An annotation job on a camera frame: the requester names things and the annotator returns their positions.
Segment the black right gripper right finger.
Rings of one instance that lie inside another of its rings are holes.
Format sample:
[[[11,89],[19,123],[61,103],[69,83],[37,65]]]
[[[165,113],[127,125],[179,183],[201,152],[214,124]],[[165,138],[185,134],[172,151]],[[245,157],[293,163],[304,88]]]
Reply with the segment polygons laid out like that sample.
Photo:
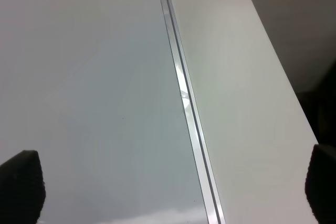
[[[324,144],[314,146],[305,194],[318,223],[335,223],[335,147]]]

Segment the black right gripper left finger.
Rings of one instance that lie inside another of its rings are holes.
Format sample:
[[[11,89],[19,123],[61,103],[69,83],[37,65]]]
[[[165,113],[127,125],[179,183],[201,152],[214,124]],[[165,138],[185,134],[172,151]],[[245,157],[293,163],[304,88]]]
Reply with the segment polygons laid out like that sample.
[[[1,165],[1,223],[36,224],[45,199],[37,151],[21,151]]]

